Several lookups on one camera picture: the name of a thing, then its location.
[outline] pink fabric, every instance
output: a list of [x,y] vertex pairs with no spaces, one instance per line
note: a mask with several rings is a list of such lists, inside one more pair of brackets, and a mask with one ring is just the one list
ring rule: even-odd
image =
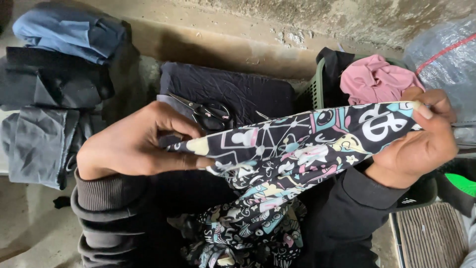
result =
[[412,86],[425,90],[412,71],[390,65],[380,55],[355,61],[340,79],[340,89],[350,94],[350,105],[399,101]]

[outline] scissors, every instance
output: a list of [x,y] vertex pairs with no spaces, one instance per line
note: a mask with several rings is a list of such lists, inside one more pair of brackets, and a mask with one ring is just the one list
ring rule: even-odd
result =
[[[219,132],[223,131],[226,128],[226,123],[230,122],[231,115],[228,108],[220,102],[216,101],[209,101],[205,104],[198,104],[186,100],[182,97],[179,97],[175,94],[169,93],[169,96],[173,97],[174,99],[178,100],[188,108],[193,110],[193,119],[197,122],[203,130],[208,132]],[[205,124],[206,120],[210,120],[215,122],[219,125],[219,128],[209,128],[207,124]]]

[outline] folded clothing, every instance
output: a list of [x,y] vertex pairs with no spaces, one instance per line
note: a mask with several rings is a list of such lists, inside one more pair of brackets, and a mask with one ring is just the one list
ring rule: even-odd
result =
[[256,111],[269,118],[294,113],[294,89],[286,81],[177,62],[166,62],[160,70],[160,94],[223,103],[236,127],[265,121]]
[[79,148],[105,127],[100,115],[22,107],[2,121],[2,146],[9,158],[10,181],[64,189]]
[[104,14],[42,2],[15,21],[13,33],[27,41],[27,47],[105,64],[124,39],[126,30],[120,21]]
[[0,104],[94,109],[114,94],[107,67],[76,56],[7,47],[0,59]]
[[415,129],[412,112],[412,102],[322,109],[169,146],[214,158],[207,170],[242,193],[190,216],[195,224],[182,230],[193,234],[186,260],[212,268],[226,254],[234,259],[226,267],[266,261],[291,267],[303,247],[299,222],[305,214],[295,197]]
[[342,92],[349,94],[349,104],[399,101],[405,89],[425,89],[415,74],[390,65],[380,55],[372,55],[350,64],[340,79]]

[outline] doormat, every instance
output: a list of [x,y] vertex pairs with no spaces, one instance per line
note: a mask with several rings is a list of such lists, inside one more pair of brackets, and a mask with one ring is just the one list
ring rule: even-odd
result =
[[457,268],[468,253],[461,215],[448,203],[397,213],[406,268]]

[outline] plastic bag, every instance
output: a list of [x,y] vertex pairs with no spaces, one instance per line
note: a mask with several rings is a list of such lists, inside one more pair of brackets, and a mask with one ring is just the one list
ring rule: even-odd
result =
[[[418,35],[403,61],[427,90],[446,91],[459,122],[476,120],[476,14]],[[476,128],[456,129],[455,137],[460,144],[476,145]]]

